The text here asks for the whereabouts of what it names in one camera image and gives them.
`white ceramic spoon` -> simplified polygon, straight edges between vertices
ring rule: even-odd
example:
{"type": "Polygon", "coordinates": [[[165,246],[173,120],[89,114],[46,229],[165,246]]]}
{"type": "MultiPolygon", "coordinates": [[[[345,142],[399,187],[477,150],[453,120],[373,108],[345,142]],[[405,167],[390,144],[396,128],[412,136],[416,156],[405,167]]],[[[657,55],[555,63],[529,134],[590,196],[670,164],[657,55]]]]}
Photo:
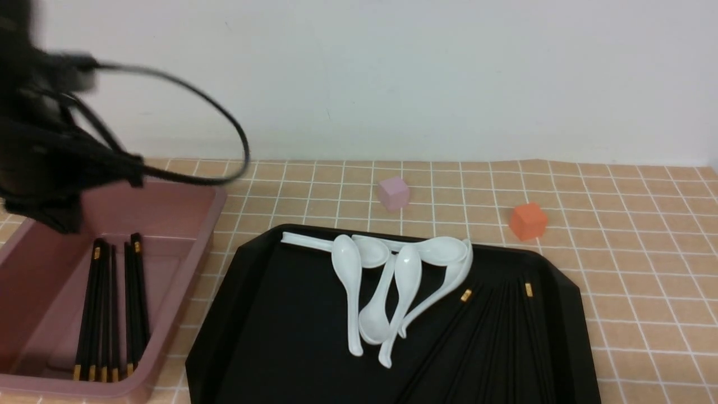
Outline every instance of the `white ceramic spoon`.
{"type": "Polygon", "coordinates": [[[406,312],[409,311],[411,302],[416,297],[421,283],[421,257],[416,247],[407,244],[399,250],[396,256],[396,264],[394,265],[394,281],[396,289],[399,292],[399,302],[396,304],[396,310],[391,317],[389,325],[389,337],[381,344],[379,349],[379,363],[387,369],[391,368],[391,350],[394,347],[396,333],[401,326],[406,312]]]}
{"type": "MultiPolygon", "coordinates": [[[[354,241],[361,239],[376,239],[375,237],[352,236],[354,241]]],[[[395,242],[394,240],[376,239],[384,243],[391,251],[397,252],[407,244],[414,245],[419,251],[421,260],[437,267],[446,267],[452,262],[463,260],[468,248],[461,240],[454,237],[435,237],[418,243],[395,242]]]]}
{"type": "Polygon", "coordinates": [[[355,357],[364,355],[359,339],[359,287],[361,286],[361,258],[354,241],[340,234],[332,244],[332,266],[347,291],[347,335],[349,352],[355,357]]]}
{"type": "Polygon", "coordinates": [[[411,312],[409,312],[406,317],[404,317],[404,320],[401,322],[401,328],[399,329],[399,335],[401,338],[406,338],[406,327],[409,327],[409,324],[411,324],[416,317],[419,317],[434,303],[461,286],[464,280],[466,280],[466,277],[469,275],[469,271],[471,270],[471,264],[474,260],[474,249],[471,247],[471,242],[469,240],[464,240],[464,244],[468,247],[466,257],[464,257],[461,261],[452,262],[447,265],[447,271],[444,275],[444,283],[439,287],[439,289],[436,289],[428,298],[426,298],[411,312]]]}
{"type": "MultiPolygon", "coordinates": [[[[314,237],[290,233],[288,231],[282,232],[281,242],[326,252],[332,252],[332,245],[334,244],[334,242],[331,242],[330,240],[316,239],[314,237]]],[[[354,242],[359,249],[361,266],[364,268],[380,267],[386,263],[389,255],[391,255],[389,248],[377,239],[366,237],[364,239],[355,239],[354,242]]]]}
{"type": "Polygon", "coordinates": [[[369,303],[359,312],[359,334],[371,345],[379,345],[389,337],[389,320],[386,318],[386,295],[394,278],[396,257],[390,255],[384,264],[379,284],[369,303]]]}

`orange cube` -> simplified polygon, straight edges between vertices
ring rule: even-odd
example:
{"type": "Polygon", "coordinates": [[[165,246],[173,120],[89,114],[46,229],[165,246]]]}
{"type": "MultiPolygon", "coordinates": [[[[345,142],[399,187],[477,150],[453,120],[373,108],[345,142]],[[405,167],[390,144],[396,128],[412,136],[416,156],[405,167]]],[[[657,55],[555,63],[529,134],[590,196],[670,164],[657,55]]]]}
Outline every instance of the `orange cube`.
{"type": "Polygon", "coordinates": [[[537,203],[531,202],[513,209],[508,226],[518,239],[524,242],[543,236],[547,224],[548,216],[537,203]]]}

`black tray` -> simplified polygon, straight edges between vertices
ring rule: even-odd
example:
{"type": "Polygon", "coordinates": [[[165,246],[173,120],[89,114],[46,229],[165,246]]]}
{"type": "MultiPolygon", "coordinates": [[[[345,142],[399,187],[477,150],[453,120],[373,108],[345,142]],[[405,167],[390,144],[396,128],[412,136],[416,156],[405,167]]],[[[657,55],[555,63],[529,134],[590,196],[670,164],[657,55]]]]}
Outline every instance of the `black tray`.
{"type": "MultiPolygon", "coordinates": [[[[185,364],[194,404],[600,403],[579,289],[541,255],[474,245],[464,285],[412,323],[384,369],[377,346],[348,352],[329,254],[282,244],[283,231],[420,240],[288,224],[240,247],[185,364]]],[[[360,307],[380,274],[363,271],[360,307]]],[[[424,264],[414,305],[443,276],[424,264]]],[[[396,300],[392,286],[390,317],[396,300]]]]}

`pink cube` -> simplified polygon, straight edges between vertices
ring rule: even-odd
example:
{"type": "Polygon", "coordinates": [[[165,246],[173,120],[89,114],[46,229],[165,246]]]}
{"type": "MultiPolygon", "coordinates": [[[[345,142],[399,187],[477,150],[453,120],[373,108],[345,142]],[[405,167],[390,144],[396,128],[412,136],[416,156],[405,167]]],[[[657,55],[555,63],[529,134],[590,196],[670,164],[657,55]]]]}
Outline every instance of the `pink cube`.
{"type": "Polygon", "coordinates": [[[409,186],[401,177],[379,183],[379,201],[387,211],[396,211],[409,204],[409,186]]]}

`tiled countertop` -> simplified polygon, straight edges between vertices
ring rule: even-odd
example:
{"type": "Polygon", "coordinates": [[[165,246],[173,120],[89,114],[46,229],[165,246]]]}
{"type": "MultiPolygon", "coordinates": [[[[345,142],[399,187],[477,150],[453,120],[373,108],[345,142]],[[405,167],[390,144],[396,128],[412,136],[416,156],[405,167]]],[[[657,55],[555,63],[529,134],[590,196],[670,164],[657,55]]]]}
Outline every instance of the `tiled countertop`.
{"type": "MultiPolygon", "coordinates": [[[[210,176],[238,164],[151,163],[210,176]]],[[[227,189],[213,253],[153,404],[189,402],[183,362],[233,252],[283,223],[468,236],[537,251],[582,290],[604,404],[718,403],[718,175],[710,168],[281,161],[254,164],[227,189]],[[411,186],[411,205],[390,214],[372,184],[395,175],[411,186]],[[543,207],[549,228],[521,243],[506,224],[511,208],[526,201],[543,207]]],[[[0,214],[0,242],[20,221],[0,214]]],[[[28,402],[36,401],[0,395],[3,404],[28,402]]]]}

